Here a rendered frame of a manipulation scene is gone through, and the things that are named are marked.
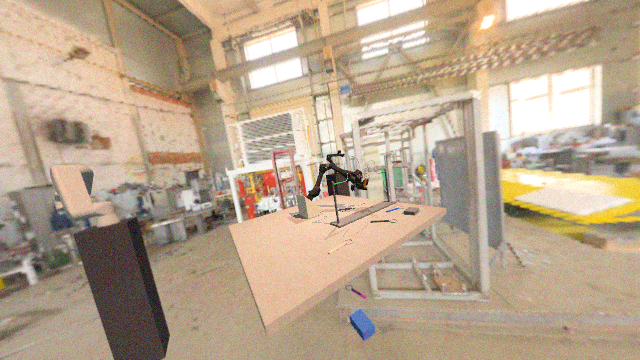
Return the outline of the blue rectangular block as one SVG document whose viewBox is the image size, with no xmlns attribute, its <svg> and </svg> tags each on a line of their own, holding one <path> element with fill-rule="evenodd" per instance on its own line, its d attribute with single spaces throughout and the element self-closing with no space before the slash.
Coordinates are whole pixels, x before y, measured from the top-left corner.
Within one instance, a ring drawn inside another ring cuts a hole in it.
<svg viewBox="0 0 640 360">
<path fill-rule="evenodd" d="M 350 321 L 364 342 L 376 333 L 375 324 L 361 309 L 350 315 Z"/>
</svg>

